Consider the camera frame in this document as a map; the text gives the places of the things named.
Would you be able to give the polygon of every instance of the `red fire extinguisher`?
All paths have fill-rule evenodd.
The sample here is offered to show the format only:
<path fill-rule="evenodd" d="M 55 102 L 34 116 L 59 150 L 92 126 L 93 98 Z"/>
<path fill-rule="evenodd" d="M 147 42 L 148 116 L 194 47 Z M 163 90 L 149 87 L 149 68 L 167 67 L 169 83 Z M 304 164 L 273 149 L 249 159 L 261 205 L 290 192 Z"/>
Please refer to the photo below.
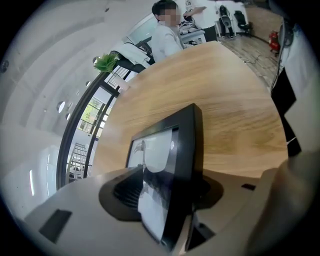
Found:
<path fill-rule="evenodd" d="M 271 47 L 270 52 L 275 51 L 275 56 L 279 54 L 280 44 L 278 40 L 278 32 L 272 31 L 269 35 L 269 46 Z"/>

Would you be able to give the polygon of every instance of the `person's arm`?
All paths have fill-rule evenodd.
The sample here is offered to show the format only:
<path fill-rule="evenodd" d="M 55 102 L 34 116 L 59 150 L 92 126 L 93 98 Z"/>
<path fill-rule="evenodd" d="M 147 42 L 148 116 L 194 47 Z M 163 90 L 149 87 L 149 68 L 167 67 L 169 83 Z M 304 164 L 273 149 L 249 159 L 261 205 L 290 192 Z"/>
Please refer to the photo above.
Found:
<path fill-rule="evenodd" d="M 186 12 L 183 14 L 183 17 L 189 17 L 195 14 L 200 14 L 206 9 L 207 7 L 202 6 L 202 7 L 195 7 L 192 11 Z"/>
<path fill-rule="evenodd" d="M 167 33 L 164 36 L 164 55 L 170 56 L 172 54 L 175 54 L 177 52 L 180 52 L 182 49 L 181 45 L 178 45 L 177 42 L 175 41 L 175 38 L 172 34 Z"/>

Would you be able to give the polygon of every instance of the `wooden tabletop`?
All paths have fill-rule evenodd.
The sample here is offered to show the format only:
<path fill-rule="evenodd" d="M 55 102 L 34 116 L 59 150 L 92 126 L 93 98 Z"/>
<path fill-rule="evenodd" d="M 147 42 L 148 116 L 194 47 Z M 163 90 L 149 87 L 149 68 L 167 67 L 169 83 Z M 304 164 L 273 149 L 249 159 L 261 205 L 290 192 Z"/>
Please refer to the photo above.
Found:
<path fill-rule="evenodd" d="M 191 103 L 202 110 L 204 169 L 260 177 L 288 158 L 281 120 L 267 89 L 217 42 L 167 57 L 129 85 L 103 128 L 93 175 L 124 168 L 133 135 Z"/>

